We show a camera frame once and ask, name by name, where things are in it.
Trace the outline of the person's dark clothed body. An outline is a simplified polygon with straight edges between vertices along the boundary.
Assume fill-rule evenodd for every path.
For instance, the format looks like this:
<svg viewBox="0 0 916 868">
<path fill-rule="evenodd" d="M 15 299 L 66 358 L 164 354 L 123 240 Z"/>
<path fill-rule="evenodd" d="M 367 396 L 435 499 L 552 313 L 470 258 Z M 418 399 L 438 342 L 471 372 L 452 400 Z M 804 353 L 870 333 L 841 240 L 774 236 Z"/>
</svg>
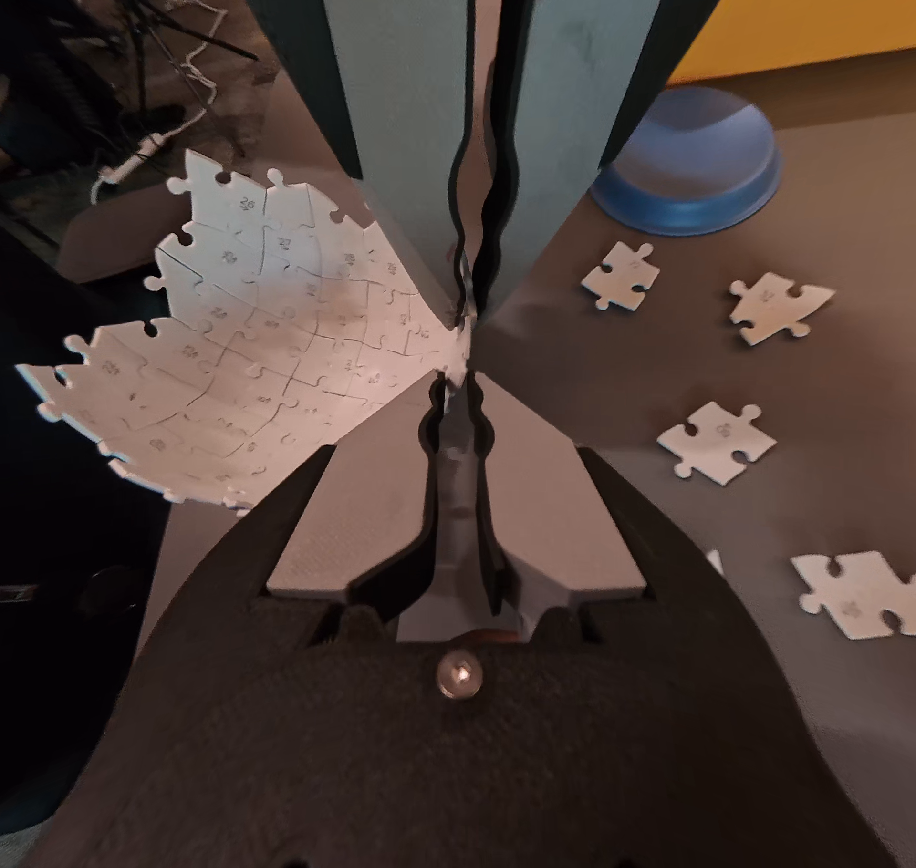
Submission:
<svg viewBox="0 0 916 868">
<path fill-rule="evenodd" d="M 95 445 L 38 413 L 18 363 L 58 366 L 63 339 L 113 307 L 6 230 L 1 244 L 2 834 L 47 819 L 92 756 L 134 656 L 167 522 Z"/>
</svg>

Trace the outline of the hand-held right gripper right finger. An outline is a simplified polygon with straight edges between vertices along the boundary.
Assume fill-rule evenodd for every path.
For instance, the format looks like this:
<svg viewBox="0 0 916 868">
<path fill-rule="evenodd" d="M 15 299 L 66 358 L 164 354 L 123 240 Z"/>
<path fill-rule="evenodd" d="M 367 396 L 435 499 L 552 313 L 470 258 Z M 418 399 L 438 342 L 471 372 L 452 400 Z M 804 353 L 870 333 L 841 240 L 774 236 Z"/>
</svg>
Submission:
<svg viewBox="0 0 916 868">
<path fill-rule="evenodd" d="M 481 372 L 465 380 L 477 460 L 480 577 L 493 615 L 640 596 L 647 583 L 580 450 Z"/>
</svg>

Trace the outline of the white puzzle pieces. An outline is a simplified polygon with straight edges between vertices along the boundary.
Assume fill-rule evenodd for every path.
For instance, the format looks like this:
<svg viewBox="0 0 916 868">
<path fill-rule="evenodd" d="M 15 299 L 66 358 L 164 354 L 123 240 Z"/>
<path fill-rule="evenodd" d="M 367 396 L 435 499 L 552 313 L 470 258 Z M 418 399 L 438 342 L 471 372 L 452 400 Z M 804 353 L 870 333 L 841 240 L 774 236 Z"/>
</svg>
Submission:
<svg viewBox="0 0 916 868">
<path fill-rule="evenodd" d="M 582 286 L 595 297 L 595 307 L 610 306 L 635 311 L 658 278 L 659 269 L 647 262 L 653 246 L 637 249 L 617 242 L 582 279 Z M 796 338 L 810 332 L 805 319 L 830 301 L 835 291 L 804 284 L 793 292 L 794 281 L 773 272 L 765 273 L 754 285 L 735 280 L 729 294 L 739 301 L 729 319 L 739 325 L 739 334 L 755 346 L 780 331 Z M 748 462 L 758 461 L 776 445 L 776 440 L 755 422 L 761 408 L 745 405 L 738 415 L 714 401 L 707 402 L 687 418 L 686 424 L 670 427 L 657 438 L 659 446 L 677 456 L 673 472 L 681 479 L 701 473 L 720 486 L 743 473 Z M 899 633 L 915 633 L 914 578 L 902 580 L 879 551 L 841 554 L 835 558 L 807 554 L 791 558 L 791 564 L 808 587 L 799 606 L 808 614 L 825 611 L 846 638 L 854 641 L 888 637 L 894 630 L 885 615 L 893 615 Z"/>
</svg>

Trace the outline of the yellow plastic bin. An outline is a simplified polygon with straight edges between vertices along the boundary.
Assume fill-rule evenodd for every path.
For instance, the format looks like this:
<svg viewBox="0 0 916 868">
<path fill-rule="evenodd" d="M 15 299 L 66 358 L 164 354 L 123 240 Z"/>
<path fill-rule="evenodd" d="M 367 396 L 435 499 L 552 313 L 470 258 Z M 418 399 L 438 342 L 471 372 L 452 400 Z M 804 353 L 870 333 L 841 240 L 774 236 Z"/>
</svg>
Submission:
<svg viewBox="0 0 916 868">
<path fill-rule="evenodd" d="M 668 83 L 696 83 L 914 46 L 915 0 L 720 0 Z"/>
</svg>

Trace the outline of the blue plastic ball stand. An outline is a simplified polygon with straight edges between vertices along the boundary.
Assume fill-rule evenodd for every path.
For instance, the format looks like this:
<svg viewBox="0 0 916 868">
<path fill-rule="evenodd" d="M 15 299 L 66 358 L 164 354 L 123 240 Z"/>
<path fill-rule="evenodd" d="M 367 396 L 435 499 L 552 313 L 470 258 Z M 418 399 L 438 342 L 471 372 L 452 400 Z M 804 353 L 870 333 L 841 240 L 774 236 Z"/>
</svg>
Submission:
<svg viewBox="0 0 916 868">
<path fill-rule="evenodd" d="M 681 85 L 657 97 L 590 194 L 630 229 L 699 236 L 764 208 L 781 174 L 775 133 L 759 107 L 734 93 Z"/>
</svg>

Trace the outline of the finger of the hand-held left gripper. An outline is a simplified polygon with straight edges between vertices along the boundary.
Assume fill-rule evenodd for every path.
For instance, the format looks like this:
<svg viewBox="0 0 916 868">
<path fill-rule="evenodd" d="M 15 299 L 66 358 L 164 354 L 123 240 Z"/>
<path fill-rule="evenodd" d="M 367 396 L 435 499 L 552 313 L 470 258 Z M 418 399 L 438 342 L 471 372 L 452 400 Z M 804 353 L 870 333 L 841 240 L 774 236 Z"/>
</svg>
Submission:
<svg viewBox="0 0 916 868">
<path fill-rule="evenodd" d="M 524 280 L 598 174 L 660 0 L 502 0 L 497 164 L 474 267 L 478 319 Z"/>
<path fill-rule="evenodd" d="M 435 317 L 464 309 L 456 180 L 472 125 L 474 0 L 323 0 L 360 187 Z"/>
</svg>

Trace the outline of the black tripod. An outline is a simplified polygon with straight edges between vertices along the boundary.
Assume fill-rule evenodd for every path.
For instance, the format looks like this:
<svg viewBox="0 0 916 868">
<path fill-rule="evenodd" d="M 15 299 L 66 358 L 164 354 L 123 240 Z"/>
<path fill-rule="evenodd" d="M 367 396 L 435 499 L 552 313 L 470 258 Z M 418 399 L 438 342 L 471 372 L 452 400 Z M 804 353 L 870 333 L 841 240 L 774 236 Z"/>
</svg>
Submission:
<svg viewBox="0 0 916 868">
<path fill-rule="evenodd" d="M 190 89 L 197 103 L 200 105 L 200 116 L 205 116 L 212 111 L 212 104 L 216 99 L 217 87 L 206 78 L 196 66 L 196 58 L 208 50 L 216 47 L 235 56 L 251 62 L 258 62 L 258 55 L 246 49 L 239 48 L 220 38 L 219 33 L 223 22 L 228 15 L 223 8 L 204 4 L 201 0 L 114 0 L 120 5 L 125 19 L 127 36 L 130 41 L 135 63 L 136 76 L 136 103 L 140 115 L 146 116 L 148 112 L 147 100 L 147 56 L 146 41 L 150 40 L 161 52 L 172 71 Z M 194 5 L 206 10 L 213 15 L 212 26 L 206 33 L 202 33 L 177 21 L 173 15 L 178 5 Z M 163 30 L 173 31 L 197 43 L 190 50 L 183 61 L 178 61 L 163 36 Z"/>
</svg>

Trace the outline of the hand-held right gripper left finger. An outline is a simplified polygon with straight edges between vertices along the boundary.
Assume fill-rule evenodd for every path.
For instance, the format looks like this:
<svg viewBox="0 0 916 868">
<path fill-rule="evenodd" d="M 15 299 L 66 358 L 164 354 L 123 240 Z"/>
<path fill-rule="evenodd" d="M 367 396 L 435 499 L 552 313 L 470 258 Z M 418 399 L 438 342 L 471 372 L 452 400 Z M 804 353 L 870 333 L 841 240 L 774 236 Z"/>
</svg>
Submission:
<svg viewBox="0 0 916 868">
<path fill-rule="evenodd" d="M 436 556 L 444 374 L 425 374 L 333 449 L 271 573 L 273 596 L 396 619 L 429 588 Z"/>
</svg>

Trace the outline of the partly built puzzle ball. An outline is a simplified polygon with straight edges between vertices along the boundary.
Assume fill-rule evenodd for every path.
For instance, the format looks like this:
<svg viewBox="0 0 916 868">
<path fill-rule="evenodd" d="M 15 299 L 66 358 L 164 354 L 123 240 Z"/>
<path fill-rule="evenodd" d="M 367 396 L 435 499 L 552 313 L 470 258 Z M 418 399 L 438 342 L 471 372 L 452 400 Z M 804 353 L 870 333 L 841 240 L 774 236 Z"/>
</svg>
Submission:
<svg viewBox="0 0 916 868">
<path fill-rule="evenodd" d="M 254 507 L 427 372 L 461 381 L 469 333 L 447 328 L 377 222 L 308 183 L 269 186 L 188 149 L 191 219 L 144 284 L 168 314 L 65 338 L 79 362 L 18 363 L 45 420 L 89 439 L 121 478 L 172 503 Z"/>
</svg>

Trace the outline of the grey office chair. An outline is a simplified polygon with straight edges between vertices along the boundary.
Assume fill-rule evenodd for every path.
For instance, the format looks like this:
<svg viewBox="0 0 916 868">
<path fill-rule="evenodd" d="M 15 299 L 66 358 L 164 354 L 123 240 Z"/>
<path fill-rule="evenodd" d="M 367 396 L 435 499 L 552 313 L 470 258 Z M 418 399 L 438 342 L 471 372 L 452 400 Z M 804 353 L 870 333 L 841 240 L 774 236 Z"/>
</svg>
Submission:
<svg viewBox="0 0 916 868">
<path fill-rule="evenodd" d="M 190 221 L 189 194 L 166 184 L 136 189 L 81 212 L 63 234 L 55 267 L 77 284 L 151 264 L 160 242 Z"/>
</svg>

